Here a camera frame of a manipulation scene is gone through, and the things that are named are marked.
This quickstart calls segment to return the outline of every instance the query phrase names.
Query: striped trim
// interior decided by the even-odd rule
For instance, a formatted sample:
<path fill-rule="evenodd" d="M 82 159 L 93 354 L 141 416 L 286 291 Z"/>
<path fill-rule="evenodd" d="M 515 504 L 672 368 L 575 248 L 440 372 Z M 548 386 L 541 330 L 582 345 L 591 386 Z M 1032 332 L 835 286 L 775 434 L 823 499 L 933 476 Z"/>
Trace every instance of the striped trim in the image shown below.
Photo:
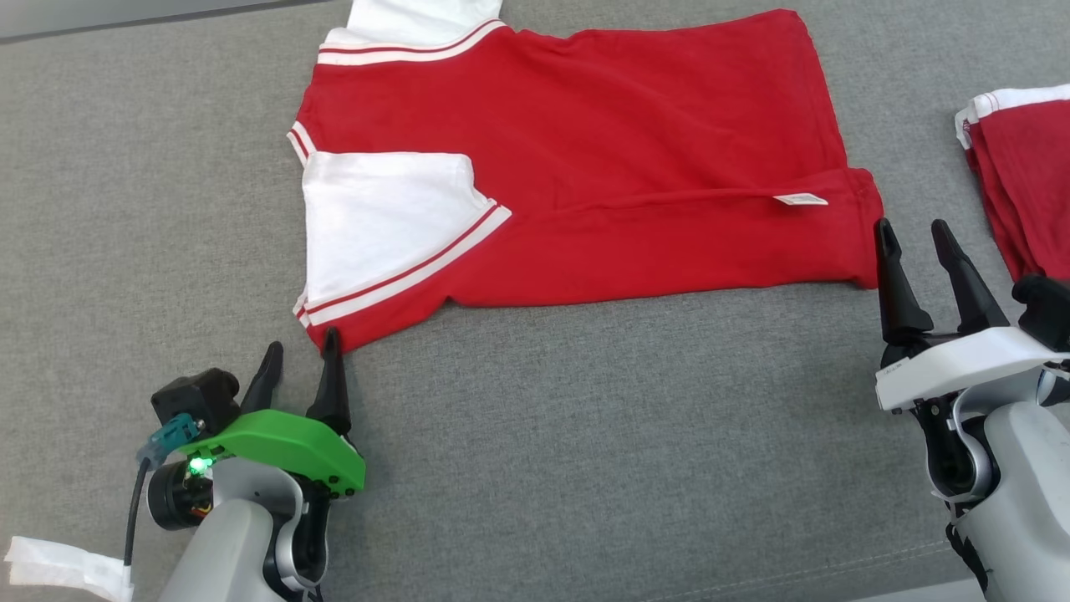
<path fill-rule="evenodd" d="M 456 57 L 469 50 L 488 33 L 507 27 L 499 19 L 483 22 L 456 42 L 442 46 L 370 46 L 351 44 L 323 44 L 317 62 L 333 65 L 365 65 L 393 61 L 428 62 Z"/>
<path fill-rule="evenodd" d="M 315 308 L 308 308 L 306 305 L 305 308 L 302 308 L 297 312 L 297 320 L 306 328 L 309 324 L 319 326 L 380 304 L 382 300 L 426 280 L 454 262 L 461 254 L 464 254 L 475 245 L 483 242 L 484 238 L 504 223 L 510 215 L 513 215 L 511 211 L 492 201 L 488 205 L 488 210 L 464 233 L 457 236 L 454 242 L 423 263 L 414 265 L 374 285 L 327 300 L 327 303 Z"/>
<path fill-rule="evenodd" d="M 308 155 L 316 152 L 316 144 L 312 143 L 312 138 L 308 135 L 308 130 L 305 129 L 305 126 L 302 125 L 300 121 L 294 121 L 293 127 L 286 133 L 286 137 L 289 138 L 290 143 L 293 144 L 293 150 L 297 153 L 297 158 L 301 159 L 301 164 L 307 164 Z"/>

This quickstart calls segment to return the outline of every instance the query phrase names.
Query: white sleeve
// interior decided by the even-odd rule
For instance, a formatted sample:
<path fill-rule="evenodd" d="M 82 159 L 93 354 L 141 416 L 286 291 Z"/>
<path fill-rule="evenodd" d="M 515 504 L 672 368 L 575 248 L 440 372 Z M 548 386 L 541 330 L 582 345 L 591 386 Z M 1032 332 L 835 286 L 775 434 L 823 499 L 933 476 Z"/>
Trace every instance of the white sleeve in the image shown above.
<path fill-rule="evenodd" d="M 327 43 L 435 46 L 460 40 L 496 19 L 502 0 L 353 0 L 345 29 Z"/>

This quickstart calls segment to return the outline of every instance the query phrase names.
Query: gray fabric surface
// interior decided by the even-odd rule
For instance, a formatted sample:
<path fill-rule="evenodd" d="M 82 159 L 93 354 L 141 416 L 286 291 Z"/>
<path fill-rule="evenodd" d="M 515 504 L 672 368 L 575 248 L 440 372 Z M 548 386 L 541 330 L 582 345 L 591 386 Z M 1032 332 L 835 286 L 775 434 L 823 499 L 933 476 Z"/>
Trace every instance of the gray fabric surface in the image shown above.
<path fill-rule="evenodd" d="M 1010 280 L 950 129 L 972 95 L 1070 80 L 1070 5 L 784 0 L 811 28 L 854 165 L 921 303 L 957 324 L 928 223 L 1005 307 Z M 774 0 L 507 1 L 550 34 L 742 17 Z M 348 6 L 0 46 L 0 540 L 119 556 L 149 396 L 287 350 L 319 361 L 292 123 Z M 921 435 L 873 397 L 876 296 L 797 284 L 586 307 L 447 308 L 347 359 L 367 491 L 331 524 L 327 600 L 851 600 L 965 578 Z M 154 600 L 189 534 L 142 515 Z M 12 602 L 91 600 L 0 584 Z"/>

